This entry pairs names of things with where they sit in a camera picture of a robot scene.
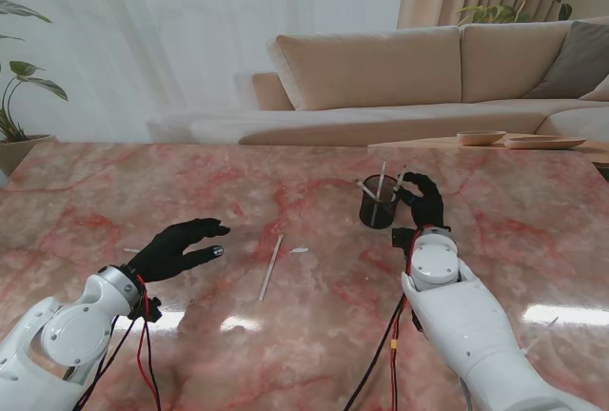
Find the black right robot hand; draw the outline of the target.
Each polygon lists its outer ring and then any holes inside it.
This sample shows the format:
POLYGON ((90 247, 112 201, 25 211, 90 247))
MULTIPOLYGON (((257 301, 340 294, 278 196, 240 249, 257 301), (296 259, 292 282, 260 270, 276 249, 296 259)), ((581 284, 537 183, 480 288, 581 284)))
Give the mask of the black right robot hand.
POLYGON ((410 207, 411 217, 418 230, 427 227, 445 228, 442 195, 437 185, 421 173, 405 172, 403 181, 417 187, 420 195, 399 186, 395 190, 397 199, 410 207))

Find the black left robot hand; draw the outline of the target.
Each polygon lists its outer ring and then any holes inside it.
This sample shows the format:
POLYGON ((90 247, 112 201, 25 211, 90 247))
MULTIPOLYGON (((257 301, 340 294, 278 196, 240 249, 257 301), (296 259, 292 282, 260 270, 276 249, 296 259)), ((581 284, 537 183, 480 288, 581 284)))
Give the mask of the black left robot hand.
POLYGON ((174 278, 224 254, 224 249, 219 245, 187 252, 190 246, 203 239, 223 237, 229 232, 229 227, 214 218, 194 219, 171 225, 138 252, 128 262, 127 267, 146 284, 174 278))

